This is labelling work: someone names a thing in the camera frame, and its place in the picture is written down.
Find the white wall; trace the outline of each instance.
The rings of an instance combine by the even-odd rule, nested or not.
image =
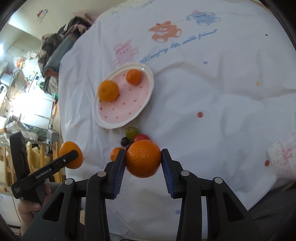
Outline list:
[[[22,35],[23,31],[9,25],[5,24],[0,32],[0,44],[3,44],[3,54],[0,56],[0,62],[3,61],[5,52],[12,46]]]
[[[23,33],[17,41],[28,46],[29,48],[31,48],[36,52],[40,52],[41,39],[38,39],[33,35],[30,35],[28,33]]]
[[[27,0],[9,20],[9,24],[39,39],[45,34],[56,33],[74,16],[73,12],[85,10],[94,15],[124,2],[125,0]],[[40,10],[48,9],[48,13],[38,22]]]

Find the finger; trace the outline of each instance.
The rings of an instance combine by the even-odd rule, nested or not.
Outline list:
[[[52,190],[51,190],[50,186],[48,186],[47,184],[45,184],[44,190],[45,190],[46,194],[51,194]]]
[[[25,223],[30,223],[33,220],[32,212],[39,211],[41,209],[41,205],[36,202],[31,202],[29,200],[22,200],[18,206],[17,209],[20,214],[20,218]]]
[[[45,198],[44,198],[44,202],[42,203],[42,206],[44,206],[44,205],[46,204],[46,202],[48,201],[48,199],[50,199],[50,198],[51,198],[51,196],[52,196],[52,194],[51,194],[51,193],[49,193],[49,194],[46,194],[46,196],[45,196]]]

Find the plate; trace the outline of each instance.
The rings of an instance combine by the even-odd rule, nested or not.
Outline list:
[[[130,69],[142,71],[142,80],[137,85],[126,81],[126,73]],[[93,104],[93,116],[99,126],[106,129],[122,127],[136,118],[150,100],[154,78],[148,66],[138,63],[126,64],[107,76],[118,84],[119,95],[112,102],[99,102],[96,94]]]

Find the mandarin orange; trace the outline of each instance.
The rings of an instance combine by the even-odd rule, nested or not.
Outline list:
[[[141,70],[138,69],[131,69],[126,74],[126,81],[132,85],[137,85],[142,80],[142,73]]]
[[[101,101],[111,102],[119,95],[119,87],[113,80],[104,80],[98,87],[97,95]]]
[[[161,162],[159,147],[150,140],[134,142],[126,153],[126,167],[136,177],[153,176]]]
[[[116,157],[117,157],[118,152],[119,152],[120,150],[124,150],[124,149],[123,149],[122,147],[116,147],[116,148],[114,148],[114,149],[110,152],[110,159],[111,159],[112,161],[115,161],[115,160],[116,160]]]
[[[66,155],[68,152],[72,151],[72,150],[76,150],[78,152],[78,157],[73,160],[72,162],[68,163],[66,165],[67,168],[70,169],[77,169],[79,167],[81,167],[82,163],[83,163],[83,154],[81,149],[79,148],[78,145],[76,145],[74,142],[72,141],[67,141],[65,143],[63,143],[61,145],[61,148],[59,149],[59,156],[63,156]]]

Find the orange teddy bear print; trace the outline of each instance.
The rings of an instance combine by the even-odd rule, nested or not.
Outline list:
[[[166,21],[163,24],[157,23],[156,26],[149,29],[153,34],[152,39],[158,43],[165,43],[170,37],[178,38],[182,34],[182,29],[178,28],[177,25],[171,25],[171,21]]]

